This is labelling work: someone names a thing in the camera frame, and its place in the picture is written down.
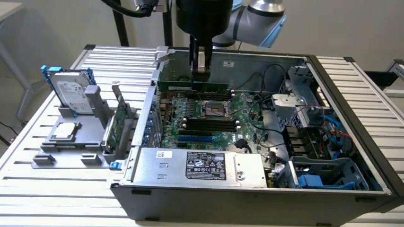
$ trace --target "hard drive label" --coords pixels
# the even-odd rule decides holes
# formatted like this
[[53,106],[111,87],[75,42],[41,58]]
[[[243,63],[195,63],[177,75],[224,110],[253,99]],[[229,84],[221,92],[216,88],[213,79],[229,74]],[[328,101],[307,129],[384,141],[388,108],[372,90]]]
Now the hard drive label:
[[92,109],[81,85],[76,82],[57,81],[57,87],[69,108],[79,114],[91,114]]
[[188,179],[225,181],[224,153],[187,152],[185,165]]

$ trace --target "motherboard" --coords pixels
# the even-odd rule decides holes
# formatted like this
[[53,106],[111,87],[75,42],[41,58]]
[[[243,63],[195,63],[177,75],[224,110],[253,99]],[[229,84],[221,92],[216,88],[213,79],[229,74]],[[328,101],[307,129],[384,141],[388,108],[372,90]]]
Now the motherboard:
[[[267,154],[257,146],[264,132],[263,97],[249,93],[163,93],[160,112],[163,119],[163,148],[208,149],[239,153]],[[244,140],[249,149],[237,148]]]

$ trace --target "aluminum extrusion table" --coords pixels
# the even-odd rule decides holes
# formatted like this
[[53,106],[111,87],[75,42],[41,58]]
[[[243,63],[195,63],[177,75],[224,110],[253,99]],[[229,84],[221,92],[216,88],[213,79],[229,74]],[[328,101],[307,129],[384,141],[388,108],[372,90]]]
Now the aluminum extrusion table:
[[[141,111],[155,70],[156,49],[96,46],[84,50],[72,69],[91,67],[109,106],[117,102],[111,83],[131,106]],[[361,69],[343,58],[319,57],[355,113],[373,137],[399,176],[404,179],[403,116]],[[32,169],[32,157],[59,117],[52,93],[16,141],[0,159],[0,226],[193,226],[187,223],[135,222],[109,190],[109,179],[120,172],[108,169]],[[391,212],[360,216],[344,227],[401,227],[404,206]]]

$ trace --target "blue connector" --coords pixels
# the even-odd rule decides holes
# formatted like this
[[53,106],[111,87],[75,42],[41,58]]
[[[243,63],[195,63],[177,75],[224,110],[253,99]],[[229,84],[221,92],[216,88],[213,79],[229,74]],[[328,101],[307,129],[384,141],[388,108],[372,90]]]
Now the blue connector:
[[111,162],[109,163],[109,170],[112,170],[112,171],[121,170],[121,163],[120,162]]

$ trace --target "white wall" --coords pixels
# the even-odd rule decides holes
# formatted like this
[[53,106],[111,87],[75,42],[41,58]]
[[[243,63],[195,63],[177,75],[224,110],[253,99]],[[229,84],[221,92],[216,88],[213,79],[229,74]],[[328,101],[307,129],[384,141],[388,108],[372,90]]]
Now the white wall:
[[[367,70],[404,58],[404,0],[284,0],[288,21],[271,52],[349,56]],[[175,45],[188,46],[176,27]],[[149,40],[136,40],[137,45]],[[241,50],[260,50],[241,45]]]
[[[87,44],[119,45],[112,10],[100,0],[1,1],[24,3],[5,20],[0,40],[29,79],[41,78],[43,64],[69,67]],[[12,77],[3,62],[0,72]]]

